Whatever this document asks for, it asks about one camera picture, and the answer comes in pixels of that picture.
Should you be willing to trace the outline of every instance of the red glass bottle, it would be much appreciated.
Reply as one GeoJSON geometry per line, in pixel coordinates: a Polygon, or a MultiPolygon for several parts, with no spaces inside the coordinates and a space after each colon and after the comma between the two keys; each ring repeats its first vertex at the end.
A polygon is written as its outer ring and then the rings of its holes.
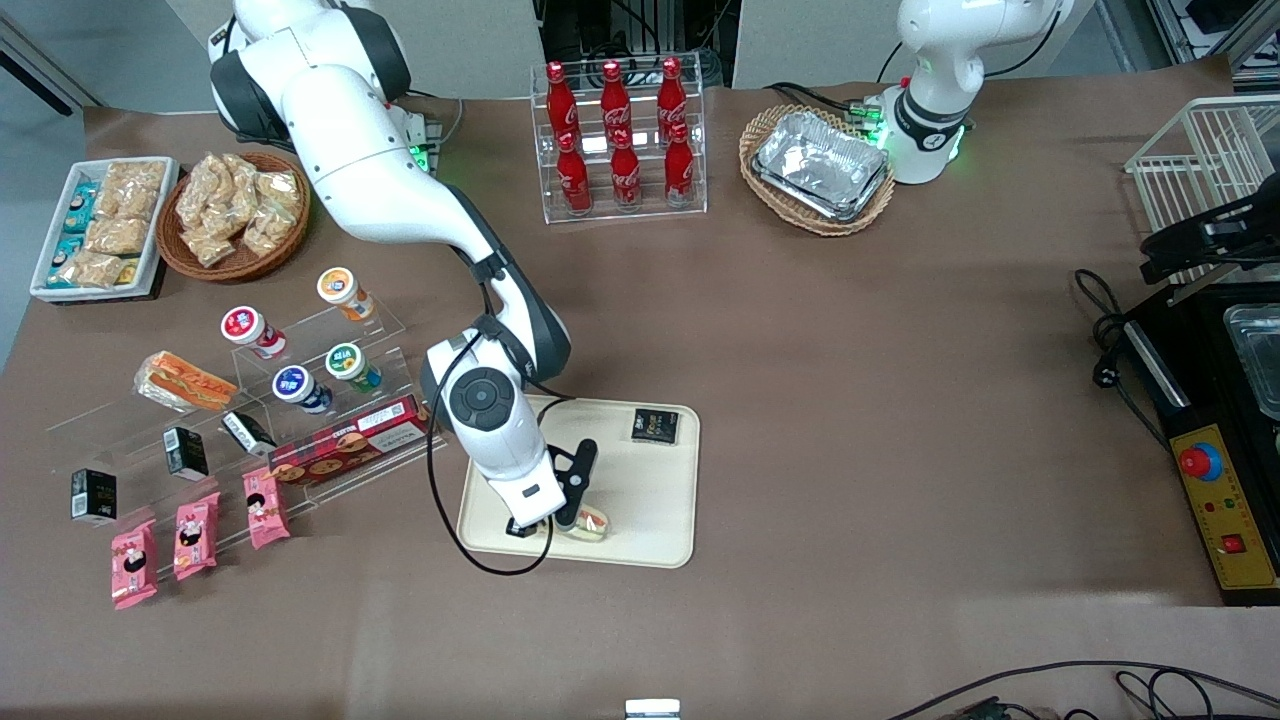
{"type": "Polygon", "coordinates": [[[600,114],[604,118],[604,137],[609,147],[626,131],[627,147],[631,146],[631,97],[622,87],[622,65],[617,60],[604,61],[604,91],[600,92],[600,114]]]}
{"type": "Polygon", "coordinates": [[[556,142],[561,151],[559,160],[556,161],[556,170],[561,177],[561,191],[564,193],[568,214],[585,215],[591,211],[591,188],[586,182],[586,163],[577,154],[577,143],[572,135],[564,133],[556,138],[556,142]]]}
{"type": "Polygon", "coordinates": [[[667,205],[687,208],[694,199],[694,151],[689,147],[689,126],[671,126],[667,146],[667,205]]]}
{"type": "Polygon", "coordinates": [[[640,159],[631,149],[631,128],[614,129],[609,137],[613,141],[613,156],[609,159],[613,200],[618,210],[635,213],[640,209],[640,159]]]}
{"type": "Polygon", "coordinates": [[[558,60],[547,63],[547,117],[552,122],[552,132],[559,138],[562,135],[571,135],[573,142],[581,137],[577,126],[577,100],[573,91],[564,82],[564,65],[558,60]]]}
{"type": "Polygon", "coordinates": [[[685,86],[680,85],[680,58],[662,61],[662,87],[658,88],[658,142],[669,142],[672,126],[685,123],[685,86]]]}

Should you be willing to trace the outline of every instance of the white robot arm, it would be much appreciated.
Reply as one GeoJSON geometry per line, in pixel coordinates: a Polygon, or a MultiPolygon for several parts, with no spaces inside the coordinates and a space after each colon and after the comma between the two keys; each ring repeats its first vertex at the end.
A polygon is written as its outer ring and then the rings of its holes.
{"type": "Polygon", "coordinates": [[[884,91],[893,179],[909,184],[942,174],[960,140],[960,126],[986,74],[978,50],[1048,32],[1074,0],[902,0],[897,32],[915,51],[910,83],[884,91]]]}
{"type": "Polygon", "coordinates": [[[564,495],[521,389],[561,373],[568,333],[470,200],[413,161],[388,104],[408,88],[399,40],[367,8],[320,0],[237,0],[236,18],[247,45],[211,70],[232,129],[292,142],[316,195],[352,236],[447,243],[502,302],[497,315],[428,350],[422,391],[428,401],[438,395],[438,421],[453,429],[517,527],[553,514],[564,495]]]}

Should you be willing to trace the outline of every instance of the brown tablecloth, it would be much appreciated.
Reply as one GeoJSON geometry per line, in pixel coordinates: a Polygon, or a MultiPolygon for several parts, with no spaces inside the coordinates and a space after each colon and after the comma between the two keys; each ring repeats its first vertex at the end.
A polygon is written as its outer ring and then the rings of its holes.
{"type": "MultiPolygon", "coordinates": [[[[47,427],[122,395],[155,350],[224,357],[214,328],[234,304],[312,313],[329,265],[399,314],[415,364],[479,293],[448,249],[358,242],[321,213],[260,282],[170,274],[154,302],[33,302],[0,379],[0,708],[550,719],[671,696],[691,719],[877,717],[988,671],[1108,656],[1274,685],[1280,612],[1213,607],[1169,461],[1089,383],[1092,309],[1069,292],[1087,265],[1142,296],[1120,165],[1187,100],[1228,92],[1222,63],[992,82],[946,174],[835,241],[783,224],[739,177],[737,135],[769,92],[710,94],[705,217],[554,228],[527,105],[468,102],[443,178],[568,325],[554,386],[701,415],[695,552],[675,571],[483,575],[419,462],[298,523],[305,537],[116,612],[110,530],[67,520],[47,427]]],[[[241,149],[211,115],[86,124],[96,158],[241,149]]],[[[452,509],[465,460],[457,445],[439,457],[452,509]]],[[[1119,711],[1102,671],[993,692],[1119,711]]]]}

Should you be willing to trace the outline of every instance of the yogurt cup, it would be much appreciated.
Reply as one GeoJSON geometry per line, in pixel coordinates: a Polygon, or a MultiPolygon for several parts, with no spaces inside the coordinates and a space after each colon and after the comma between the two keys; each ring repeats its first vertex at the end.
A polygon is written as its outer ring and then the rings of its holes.
{"type": "Polygon", "coordinates": [[[340,307],[348,320],[358,323],[374,314],[374,299],[369,297],[356,281],[356,274],[347,268],[329,268],[320,273],[316,292],[325,302],[340,307]]]}
{"type": "Polygon", "coordinates": [[[319,415],[333,405],[333,391],[317,383],[302,365],[289,365],[276,373],[271,391],[275,397],[311,415],[319,415]]]}
{"type": "Polygon", "coordinates": [[[284,333],[273,328],[261,313],[241,305],[223,315],[223,337],[248,347],[262,360],[270,360],[284,352],[284,333]]]}
{"type": "Polygon", "coordinates": [[[333,346],[325,359],[325,368],[335,379],[351,383],[358,392],[374,392],[383,384],[381,372],[369,364],[360,347],[349,342],[333,346]]]}

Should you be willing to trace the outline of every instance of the red emergency stop button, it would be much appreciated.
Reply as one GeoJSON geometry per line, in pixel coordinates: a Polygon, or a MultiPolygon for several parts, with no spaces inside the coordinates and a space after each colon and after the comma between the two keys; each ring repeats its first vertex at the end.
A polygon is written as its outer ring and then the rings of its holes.
{"type": "Polygon", "coordinates": [[[1197,442],[1178,455],[1178,466],[1193,478],[1213,482],[1222,477],[1222,456],[1207,442],[1197,442]]]}
{"type": "Polygon", "coordinates": [[[1222,536],[1222,552],[1228,555],[1244,552],[1244,538],[1240,536],[1222,536]]]}

